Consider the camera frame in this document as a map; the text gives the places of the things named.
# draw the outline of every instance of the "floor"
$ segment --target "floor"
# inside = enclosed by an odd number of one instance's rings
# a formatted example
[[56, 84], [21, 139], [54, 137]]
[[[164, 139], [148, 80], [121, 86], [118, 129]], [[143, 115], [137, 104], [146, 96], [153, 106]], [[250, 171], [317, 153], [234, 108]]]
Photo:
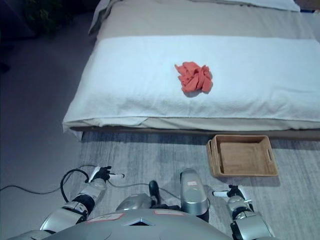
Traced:
[[[320, 42], [320, 14], [304, 14]], [[79, 83], [95, 39], [88, 37], [92, 13], [79, 15], [54, 38], [19, 41], [1, 60], [0, 186], [48, 191], [74, 167], [80, 143], [62, 133], [62, 119]], [[66, 192], [71, 186], [66, 184]], [[59, 191], [33, 195], [19, 189], [0, 194], [0, 239], [39, 229], [64, 203]]]

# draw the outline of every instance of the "crumpled orange towel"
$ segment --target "crumpled orange towel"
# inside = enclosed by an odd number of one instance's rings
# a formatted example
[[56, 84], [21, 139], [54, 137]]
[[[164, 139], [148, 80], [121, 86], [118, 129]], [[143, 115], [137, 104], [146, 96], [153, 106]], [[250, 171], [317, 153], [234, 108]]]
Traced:
[[212, 86], [209, 67], [198, 66], [193, 61], [185, 61], [182, 66], [174, 65], [181, 74], [178, 76], [181, 81], [182, 91], [184, 93], [193, 92], [201, 89], [203, 92], [209, 92]]

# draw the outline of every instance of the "black cable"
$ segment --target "black cable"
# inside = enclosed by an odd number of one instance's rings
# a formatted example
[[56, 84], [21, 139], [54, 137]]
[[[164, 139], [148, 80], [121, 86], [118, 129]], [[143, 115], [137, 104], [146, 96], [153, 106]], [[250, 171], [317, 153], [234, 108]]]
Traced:
[[[108, 181], [108, 183], [109, 183], [112, 187], [114, 187], [114, 188], [121, 188], [121, 189], [123, 189], [123, 188], [130, 188], [130, 187], [139, 186], [139, 185], [149, 186], [149, 184], [147, 184], [147, 183], [142, 183], [142, 182], [140, 182], [140, 183], [134, 183], [134, 184], [130, 184], [130, 185], [118, 186], [118, 185], [114, 185], [114, 184], [111, 183], [109, 180], [107, 180], [107, 181]], [[164, 188], [161, 188], [161, 187], [159, 187], [159, 189], [162, 190], [162, 191], [164, 191], [164, 192], [166, 192], [167, 194], [171, 195], [172, 197], [180, 200], [179, 197], [177, 197], [177, 196], [174, 195], [173, 193], [169, 192], [168, 190], [166, 190], [166, 189], [164, 189]]]
[[[92, 164], [84, 164], [84, 165], [81, 165], [79, 167], [77, 167], [78, 169], [79, 168], [82, 168], [82, 167], [96, 167], [95, 165], [92, 165]], [[64, 181], [63, 185], [69, 180], [69, 178], [71, 177], [72, 174], [70, 174], [66, 180]], [[59, 191], [60, 190], [60, 187], [54, 189], [54, 190], [50, 190], [50, 191], [45, 191], [45, 192], [39, 192], [39, 191], [33, 191], [33, 190], [30, 190], [30, 189], [27, 189], [25, 187], [22, 187], [22, 186], [18, 186], [18, 185], [14, 185], [14, 184], [11, 184], [11, 185], [8, 185], [8, 186], [4, 186], [3, 188], [0, 189], [0, 192], [2, 190], [5, 190], [5, 189], [8, 189], [8, 188], [17, 188], [17, 189], [20, 189], [20, 190], [23, 190], [27, 193], [30, 193], [30, 194], [37, 194], [37, 195], [46, 195], [46, 194], [52, 194], [56, 191]]]
[[64, 191], [64, 184], [65, 184], [64, 181], [65, 181], [66, 176], [68, 176], [69, 174], [71, 174], [71, 173], [73, 173], [73, 172], [80, 172], [80, 173], [84, 174], [85, 177], [86, 177], [85, 183], [89, 182], [89, 176], [88, 176], [88, 174], [87, 174], [85, 171], [83, 171], [83, 170], [81, 170], [81, 169], [77, 169], [77, 168], [71, 169], [70, 171], [68, 171], [68, 172], [62, 177], [61, 182], [60, 182], [61, 194], [62, 194], [62, 197], [63, 197], [63, 199], [65, 200], [66, 203], [68, 203], [69, 200], [68, 200], [68, 198], [67, 198], [67, 196], [66, 196], [66, 194], [65, 194], [65, 191]]

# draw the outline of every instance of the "carpet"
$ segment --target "carpet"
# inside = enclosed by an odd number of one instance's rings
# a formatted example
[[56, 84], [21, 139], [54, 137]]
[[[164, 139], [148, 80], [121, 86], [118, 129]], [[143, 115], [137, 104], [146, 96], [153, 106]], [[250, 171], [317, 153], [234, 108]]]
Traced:
[[[231, 217], [226, 200], [213, 197], [212, 190], [228, 189], [228, 184], [242, 184], [253, 203], [280, 240], [317, 239], [320, 235], [320, 142], [274, 139], [272, 150], [277, 162], [277, 177], [214, 178], [206, 152], [207, 136], [142, 133], [86, 132], [81, 143], [78, 166], [112, 166], [112, 173], [125, 178], [113, 180], [118, 186], [149, 183], [180, 196], [180, 172], [194, 168], [210, 200], [209, 223], [231, 236]], [[88, 173], [92, 168], [84, 168]], [[74, 197], [83, 185], [80, 174], [72, 177]], [[114, 212], [128, 196], [148, 193], [148, 186], [116, 188], [108, 184], [102, 202], [90, 217]], [[164, 203], [179, 204], [172, 195], [160, 190]]]

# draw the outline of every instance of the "gray floor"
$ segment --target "gray floor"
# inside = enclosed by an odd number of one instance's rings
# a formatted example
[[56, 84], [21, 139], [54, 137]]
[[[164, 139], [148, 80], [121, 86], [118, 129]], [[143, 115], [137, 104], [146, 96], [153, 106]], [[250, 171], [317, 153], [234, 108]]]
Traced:
[[[11, 64], [1, 75], [1, 187], [16, 184], [47, 191], [76, 167], [80, 143], [62, 134], [61, 121], [94, 46], [87, 32], [91, 14], [76, 17], [53, 39], [15, 43], [1, 58]], [[320, 41], [320, 15], [306, 15]], [[67, 184], [66, 191], [71, 190]], [[0, 239], [38, 229], [63, 204], [59, 192], [32, 195], [6, 189], [0, 195]]]
[[[318, 238], [320, 141], [272, 139], [278, 176], [212, 177], [206, 149], [209, 139], [203, 135], [86, 132], [77, 165], [88, 162], [96, 166], [110, 165], [112, 172], [125, 174], [123, 179], [110, 180], [115, 185], [156, 180], [161, 188], [177, 196], [181, 187], [179, 174], [185, 168], [193, 168], [207, 185], [205, 190], [211, 202], [209, 223], [221, 232], [232, 236], [231, 218], [225, 199], [213, 197], [212, 191], [228, 189], [228, 184], [233, 183], [243, 185], [254, 209], [262, 214], [278, 239]], [[73, 179], [71, 196], [75, 197], [84, 187], [83, 181], [84, 177], [77, 174]], [[148, 193], [148, 186], [116, 188], [107, 183], [105, 197], [91, 217], [112, 213], [126, 197], [143, 192]], [[180, 205], [178, 199], [161, 189], [160, 194], [162, 203]], [[301, 207], [306, 196], [308, 204]]]

